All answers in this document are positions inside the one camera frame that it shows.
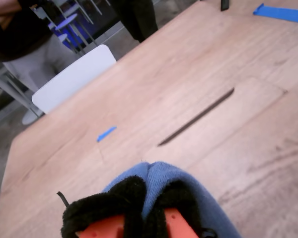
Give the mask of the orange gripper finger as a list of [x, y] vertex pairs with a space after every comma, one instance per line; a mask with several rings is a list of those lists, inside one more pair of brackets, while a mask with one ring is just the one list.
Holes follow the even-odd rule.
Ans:
[[71, 203], [63, 213], [63, 238], [75, 238], [94, 222], [117, 215], [125, 216], [125, 238], [142, 235], [142, 209], [146, 197], [145, 181], [138, 176], [127, 177], [108, 192], [94, 194]]
[[181, 181], [167, 185], [149, 213], [149, 237], [166, 238], [167, 223], [164, 211], [175, 208], [199, 238], [214, 238], [215, 230], [201, 224], [197, 202], [189, 188]]

